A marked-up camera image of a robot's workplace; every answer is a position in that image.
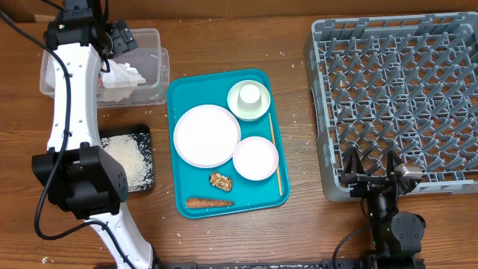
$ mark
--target clear plastic bin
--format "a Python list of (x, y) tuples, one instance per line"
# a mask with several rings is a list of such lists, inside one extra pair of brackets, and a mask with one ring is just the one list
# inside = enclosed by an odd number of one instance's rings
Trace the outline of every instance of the clear plastic bin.
[[(146, 83), (136, 87), (109, 89), (99, 84), (99, 108), (161, 105), (166, 102), (166, 89), (170, 84), (170, 58), (167, 50), (161, 48), (159, 32), (154, 28), (132, 29), (131, 32), (138, 48), (113, 60), (118, 64), (129, 63), (146, 79)], [(48, 52), (43, 52), (40, 92), (54, 98), (55, 72), (47, 72), (49, 69), (53, 69), (52, 57)], [(131, 92), (129, 97), (121, 98), (121, 95), (127, 96), (128, 92)]]

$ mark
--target dish rack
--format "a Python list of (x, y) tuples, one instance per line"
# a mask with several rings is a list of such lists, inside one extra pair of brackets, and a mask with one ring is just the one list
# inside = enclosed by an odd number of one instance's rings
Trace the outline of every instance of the dish rack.
[(352, 200), (342, 154), (354, 146), (367, 174), (386, 153), (419, 166), (413, 194), (478, 192), (478, 13), (312, 24), (305, 45), (325, 196)]

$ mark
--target crumpled paper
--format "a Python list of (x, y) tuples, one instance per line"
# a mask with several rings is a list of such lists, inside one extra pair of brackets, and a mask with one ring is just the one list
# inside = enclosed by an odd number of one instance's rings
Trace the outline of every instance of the crumpled paper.
[[(108, 61), (110, 72), (101, 72), (100, 76), (103, 88), (114, 90), (99, 90), (99, 101), (119, 102), (130, 97), (136, 86), (146, 82), (146, 79), (129, 63), (117, 64), (113, 60)], [(106, 70), (106, 63), (103, 63), (103, 69)]]

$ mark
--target small white bowl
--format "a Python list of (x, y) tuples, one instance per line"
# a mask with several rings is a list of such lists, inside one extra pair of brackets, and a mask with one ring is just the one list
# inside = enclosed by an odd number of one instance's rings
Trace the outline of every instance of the small white bowl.
[(257, 81), (240, 81), (229, 91), (227, 105), (238, 119), (257, 120), (269, 110), (270, 93)]
[(269, 140), (263, 137), (248, 137), (236, 146), (232, 162), (242, 177), (259, 181), (276, 172), (279, 153)]

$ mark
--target walnut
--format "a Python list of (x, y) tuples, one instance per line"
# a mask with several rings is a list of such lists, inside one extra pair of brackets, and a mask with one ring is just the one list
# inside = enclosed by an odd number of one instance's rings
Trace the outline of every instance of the walnut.
[(227, 176), (222, 176), (218, 172), (213, 172), (209, 176), (209, 183), (216, 188), (223, 191), (230, 192), (232, 190), (232, 179)]

